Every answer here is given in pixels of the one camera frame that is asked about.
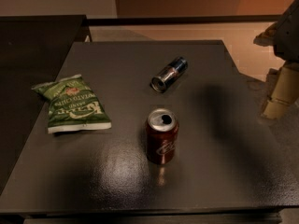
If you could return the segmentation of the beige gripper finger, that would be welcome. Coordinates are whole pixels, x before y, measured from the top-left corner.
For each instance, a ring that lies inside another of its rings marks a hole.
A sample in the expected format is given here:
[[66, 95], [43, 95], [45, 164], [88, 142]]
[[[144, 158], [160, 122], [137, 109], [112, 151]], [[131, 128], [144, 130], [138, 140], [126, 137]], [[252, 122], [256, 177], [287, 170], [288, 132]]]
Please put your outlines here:
[[298, 98], [299, 63], [285, 62], [274, 76], [262, 115], [267, 119], [280, 119]]
[[266, 28], [262, 33], [257, 35], [254, 38], [253, 43], [262, 47], [272, 46], [274, 44], [274, 37], [276, 32], [277, 32], [277, 24], [273, 23], [268, 28]]

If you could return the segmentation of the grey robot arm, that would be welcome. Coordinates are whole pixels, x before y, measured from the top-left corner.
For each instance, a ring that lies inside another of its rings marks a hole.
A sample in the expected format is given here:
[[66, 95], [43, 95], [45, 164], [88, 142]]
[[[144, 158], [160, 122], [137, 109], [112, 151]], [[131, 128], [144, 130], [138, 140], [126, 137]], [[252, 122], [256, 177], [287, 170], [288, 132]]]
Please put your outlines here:
[[265, 118], [280, 119], [299, 97], [299, 0], [294, 0], [278, 21], [257, 35], [253, 43], [271, 46], [275, 55], [285, 61], [262, 108]]

